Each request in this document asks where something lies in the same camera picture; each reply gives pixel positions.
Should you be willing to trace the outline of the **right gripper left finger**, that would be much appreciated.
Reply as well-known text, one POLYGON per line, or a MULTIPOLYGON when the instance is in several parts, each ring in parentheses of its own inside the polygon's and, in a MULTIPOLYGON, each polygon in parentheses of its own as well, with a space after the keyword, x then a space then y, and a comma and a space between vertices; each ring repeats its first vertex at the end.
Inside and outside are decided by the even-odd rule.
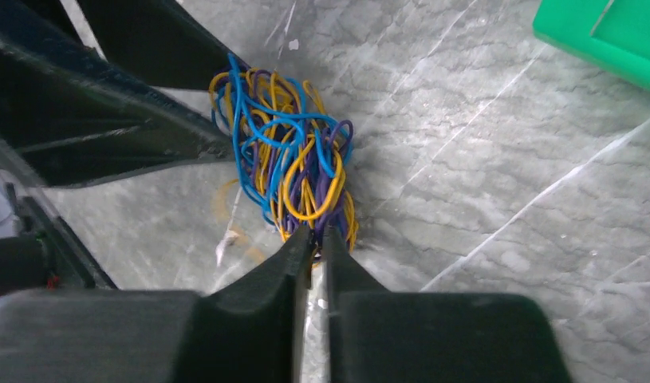
POLYGON ((295 382, 312 235, 217 292, 28 290, 0 306, 0 382, 295 382))

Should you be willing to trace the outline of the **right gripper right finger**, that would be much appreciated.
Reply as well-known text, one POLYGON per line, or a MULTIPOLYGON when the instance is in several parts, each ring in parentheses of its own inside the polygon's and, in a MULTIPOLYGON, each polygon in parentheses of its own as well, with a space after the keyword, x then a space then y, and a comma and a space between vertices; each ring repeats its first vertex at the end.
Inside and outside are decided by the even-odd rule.
POLYGON ((388 290, 323 236, 332 382, 569 382, 548 318, 502 293, 388 290))

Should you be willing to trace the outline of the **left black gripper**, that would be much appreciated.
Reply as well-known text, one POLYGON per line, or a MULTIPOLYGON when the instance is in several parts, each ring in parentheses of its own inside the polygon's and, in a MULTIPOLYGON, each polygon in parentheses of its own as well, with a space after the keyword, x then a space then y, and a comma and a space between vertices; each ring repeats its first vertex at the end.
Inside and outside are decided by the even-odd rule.
POLYGON ((85 45, 59 1, 0 1, 0 296, 115 289, 30 187, 84 187, 228 160, 219 127, 85 45))

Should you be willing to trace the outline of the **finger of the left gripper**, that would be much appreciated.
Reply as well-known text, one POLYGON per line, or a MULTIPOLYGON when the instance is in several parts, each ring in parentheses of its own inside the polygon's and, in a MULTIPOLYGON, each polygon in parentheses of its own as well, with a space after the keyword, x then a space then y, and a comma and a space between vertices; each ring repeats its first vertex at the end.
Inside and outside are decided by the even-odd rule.
POLYGON ((206 90, 232 51, 170 0, 79 1, 105 58, 158 87, 206 90))

